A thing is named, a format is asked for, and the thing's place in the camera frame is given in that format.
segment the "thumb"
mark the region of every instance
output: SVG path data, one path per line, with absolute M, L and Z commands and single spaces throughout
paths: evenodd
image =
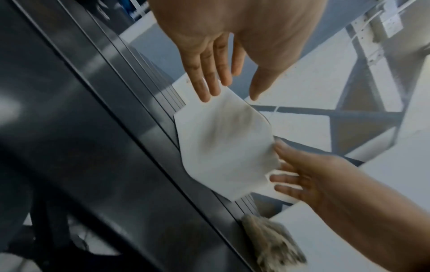
M 257 100 L 258 96 L 269 89 L 282 72 L 283 70 L 270 70 L 259 66 L 252 78 L 251 87 L 249 88 L 250 98 L 253 101 Z
M 282 140 L 276 140 L 275 151 L 280 159 L 293 167 L 308 173 L 321 174 L 325 171 L 325 160 L 322 155 L 308 153 L 290 147 Z

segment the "dark metal surface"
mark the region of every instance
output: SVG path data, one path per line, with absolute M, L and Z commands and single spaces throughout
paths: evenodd
M 131 58 L 99 42 L 85 11 L 73 13 L 80 29 L 56 1 L 19 4 L 21 14 L 1 3 L 2 25 L 13 26 L 1 30 L 0 99 L 16 107 L 0 112 L 0 141 L 166 270 L 249 271 L 243 230 L 186 174 L 166 135 L 172 120 Z

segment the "hand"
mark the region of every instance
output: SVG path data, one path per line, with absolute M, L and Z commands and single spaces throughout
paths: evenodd
M 246 53 L 258 65 L 252 100 L 300 57 L 327 0 L 149 0 L 159 26 L 176 44 L 200 100 L 240 75 Z M 228 35 L 234 33 L 232 69 Z
M 430 263 L 430 217 L 395 190 L 348 161 L 295 150 L 282 141 L 275 151 L 285 162 L 272 175 L 275 190 L 306 202 L 339 236 L 389 271 L 418 271 Z

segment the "white card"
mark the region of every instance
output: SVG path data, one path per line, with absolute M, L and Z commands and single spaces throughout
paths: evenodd
M 226 87 L 208 103 L 187 104 L 175 123 L 187 173 L 230 201 L 266 185 L 280 166 L 269 122 Z

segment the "finger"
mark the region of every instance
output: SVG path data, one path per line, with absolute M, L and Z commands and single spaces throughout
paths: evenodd
M 228 35 L 223 33 L 214 41 L 214 59 L 219 79 L 224 86 L 233 82 L 232 73 L 228 68 Z
M 188 77 L 198 97 L 202 102 L 208 102 L 211 99 L 211 95 L 207 91 L 206 84 L 203 80 L 200 56 L 181 51 L 179 53 L 181 55 L 185 72 L 188 74 Z
M 309 179 L 306 179 L 300 176 L 271 175 L 269 180 L 271 182 L 276 182 L 276 183 L 288 183 L 288 184 L 299 185 L 303 188 L 310 188 L 311 186 L 311 181 Z
M 203 76 L 205 77 L 206 83 L 209 87 L 209 92 L 213 96 L 219 95 L 221 93 L 221 89 L 219 88 L 218 79 L 216 77 L 216 67 L 212 43 L 208 44 L 205 51 L 200 54 L 200 62 L 202 63 Z
M 275 185 L 275 191 L 294 197 L 306 202 L 306 192 L 289 186 Z
M 275 151 L 282 160 L 306 173 L 324 171 L 324 161 L 320 155 L 297 150 L 282 140 L 276 140 Z
M 272 86 L 282 72 L 282 70 L 270 70 L 259 66 L 251 81 L 249 97 L 253 101 L 257 100 L 261 93 Z
M 232 74 L 238 76 L 242 73 L 243 63 L 245 61 L 246 52 L 239 39 L 234 36 L 233 40 L 233 56 L 232 56 Z
M 294 166 L 292 166 L 291 164 L 286 163 L 286 162 L 282 162 L 281 167 L 279 167 L 278 170 L 285 171 L 285 172 L 291 172 L 291 173 L 297 173 L 298 172 L 297 169 L 294 168 Z

